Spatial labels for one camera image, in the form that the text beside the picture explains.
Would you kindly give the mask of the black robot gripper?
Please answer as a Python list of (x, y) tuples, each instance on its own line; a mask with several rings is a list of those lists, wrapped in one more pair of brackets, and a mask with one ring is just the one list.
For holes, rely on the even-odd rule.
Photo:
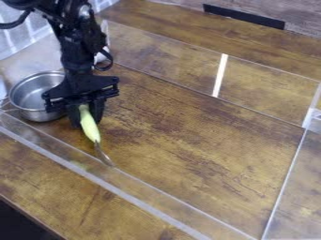
[(91, 73), (66, 74), (64, 80), (43, 95), (45, 110), (55, 113), (59, 110), (67, 112), (70, 123), (80, 128), (82, 104), (90, 105), (90, 114), (96, 124), (100, 123), (106, 108), (106, 101), (119, 95), (119, 78), (100, 76)]

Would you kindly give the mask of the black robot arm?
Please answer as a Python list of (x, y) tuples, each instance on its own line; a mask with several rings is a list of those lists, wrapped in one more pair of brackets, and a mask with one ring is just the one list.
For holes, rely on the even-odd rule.
[(99, 123), (107, 99), (119, 95), (119, 78), (92, 73), (95, 69), (110, 70), (114, 59), (104, 50), (107, 35), (95, 20), (90, 0), (1, 1), (11, 8), (23, 10), (23, 14), (16, 21), (0, 23), (0, 29), (16, 27), (32, 12), (37, 12), (48, 21), (60, 43), (64, 80), (41, 95), (47, 113), (64, 111), (71, 125), (79, 128), (79, 107), (88, 104), (94, 121)]

